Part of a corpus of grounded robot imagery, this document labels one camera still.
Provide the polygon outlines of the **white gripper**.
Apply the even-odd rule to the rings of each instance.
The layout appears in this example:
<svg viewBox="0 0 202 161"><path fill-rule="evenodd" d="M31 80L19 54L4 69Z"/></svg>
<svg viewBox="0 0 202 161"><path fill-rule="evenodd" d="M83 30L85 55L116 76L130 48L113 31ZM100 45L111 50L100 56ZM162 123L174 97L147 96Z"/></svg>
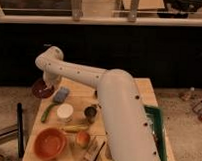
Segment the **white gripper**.
<svg viewBox="0 0 202 161"><path fill-rule="evenodd" d="M47 88L57 87L60 83L61 77L57 74L45 72L43 74L43 81Z"/></svg>

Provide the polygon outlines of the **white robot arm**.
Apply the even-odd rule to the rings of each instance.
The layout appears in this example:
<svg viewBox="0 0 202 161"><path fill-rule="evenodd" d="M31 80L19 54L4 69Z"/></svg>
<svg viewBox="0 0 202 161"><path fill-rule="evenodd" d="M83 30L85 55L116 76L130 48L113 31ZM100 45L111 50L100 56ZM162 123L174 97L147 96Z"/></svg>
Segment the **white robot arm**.
<svg viewBox="0 0 202 161"><path fill-rule="evenodd" d="M44 82L55 85L62 77L97 91L113 161L161 161L134 77L119 69L66 63L63 51L50 47L35 59Z"/></svg>

